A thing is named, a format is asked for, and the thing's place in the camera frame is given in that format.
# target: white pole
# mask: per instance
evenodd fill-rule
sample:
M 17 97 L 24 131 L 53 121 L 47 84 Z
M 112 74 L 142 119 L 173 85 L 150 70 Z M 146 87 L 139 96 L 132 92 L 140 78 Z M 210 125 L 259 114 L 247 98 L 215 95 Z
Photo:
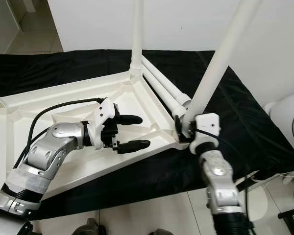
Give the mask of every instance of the white pole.
M 183 107 L 188 108 L 191 98 L 182 93 L 171 81 L 167 79 L 147 58 L 142 56 L 143 65 L 157 78 L 157 80 L 167 89 L 173 98 Z
M 189 137 L 189 122 L 195 115 L 202 114 L 211 96 L 215 92 L 224 72 L 226 71 L 230 57 L 242 35 L 244 29 L 251 22 L 261 0 L 241 0 L 227 30 L 220 48 L 215 52 L 211 62 L 196 90 L 192 102 L 182 121 L 182 132 Z
M 172 112 L 172 117 L 178 115 L 179 118 L 182 118 L 186 113 L 186 109 L 180 105 L 170 93 L 161 85 L 161 83 L 154 77 L 154 75 L 143 66 L 143 75 L 146 80 L 150 83 L 150 85 L 154 88 L 157 94 L 160 96 L 162 101 L 166 104 L 166 106 Z
M 142 47 L 144 26 L 144 0 L 133 0 L 133 35 L 132 35 L 132 62 L 130 74 L 142 74 Z

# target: white plastic bracket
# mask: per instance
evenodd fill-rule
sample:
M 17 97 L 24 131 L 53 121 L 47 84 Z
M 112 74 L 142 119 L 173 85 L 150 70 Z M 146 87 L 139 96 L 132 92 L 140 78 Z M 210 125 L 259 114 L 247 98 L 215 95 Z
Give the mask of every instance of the white plastic bracket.
M 87 130 L 90 137 L 90 142 L 95 147 L 96 150 L 101 149 L 103 147 L 103 143 L 101 141 L 101 131 L 104 128 L 103 123 L 108 118 L 114 118 L 116 112 L 114 109 L 113 102 L 106 98 L 99 107 L 95 109 L 93 112 L 94 120 L 89 121 L 87 124 Z
M 219 136 L 219 115 L 217 114 L 202 114 L 195 116 L 196 128 L 202 131 L 209 132 L 215 136 Z M 190 151 L 196 154 L 196 147 L 205 142 L 214 143 L 215 147 L 219 145 L 217 139 L 195 131 L 195 139 L 190 144 Z

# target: black cloth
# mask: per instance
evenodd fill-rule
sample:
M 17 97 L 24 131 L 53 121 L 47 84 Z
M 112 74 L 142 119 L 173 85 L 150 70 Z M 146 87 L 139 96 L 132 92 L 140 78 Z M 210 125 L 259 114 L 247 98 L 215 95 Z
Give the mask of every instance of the black cloth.
M 193 96 L 213 51 L 144 51 L 181 91 Z M 71 51 L 46 55 L 0 55 L 0 96 L 109 75 L 129 69 L 127 50 Z M 231 68 L 206 112 L 220 116 L 220 136 L 245 158 L 249 172 L 266 178 L 294 170 L 294 150 Z M 232 149 L 219 149 L 245 175 L 244 162 Z M 197 156 L 169 149 L 42 201 L 32 219 L 102 209 L 205 187 Z

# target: white plastic stand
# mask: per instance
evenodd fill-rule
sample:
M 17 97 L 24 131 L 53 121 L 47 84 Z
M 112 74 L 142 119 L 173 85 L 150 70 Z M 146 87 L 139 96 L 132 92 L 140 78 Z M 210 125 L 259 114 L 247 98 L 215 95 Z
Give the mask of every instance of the white plastic stand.
M 50 184 L 44 198 L 88 182 L 116 169 L 132 164 L 169 148 L 184 149 L 180 144 L 172 117 L 152 92 L 144 75 L 172 111 L 183 120 L 185 135 L 188 122 L 201 114 L 217 87 L 235 45 L 250 22 L 260 0 L 242 0 L 226 37 L 218 50 L 189 106 L 189 100 L 167 78 L 144 59 L 142 65 L 143 0 L 134 0 L 132 62 L 130 70 L 109 76 L 83 80 L 0 98 L 0 188 L 14 162 L 26 145 L 30 124 L 43 109 L 58 103 L 93 97 L 109 97 L 118 104 L 120 114 L 137 115 L 139 125 L 119 126 L 117 139 L 149 140 L 150 147 L 128 154 L 111 149 L 95 151 L 93 147 L 71 152 Z M 44 114 L 36 124 L 34 136 L 56 122 L 78 122 L 92 118 L 98 104 L 76 104 Z
M 191 98 L 182 93 L 170 80 L 168 80 L 148 59 L 142 57 L 143 65 L 161 83 L 161 85 L 172 95 L 172 97 L 183 107 L 188 108 Z

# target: fan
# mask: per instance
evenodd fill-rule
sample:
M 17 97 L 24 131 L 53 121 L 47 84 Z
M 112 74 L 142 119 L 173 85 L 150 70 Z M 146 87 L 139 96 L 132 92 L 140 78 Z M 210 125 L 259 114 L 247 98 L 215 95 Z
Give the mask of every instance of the fan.
M 264 109 L 294 148 L 294 95 L 276 103 L 269 103 Z M 291 180 L 292 177 L 287 177 L 283 183 L 287 184 Z

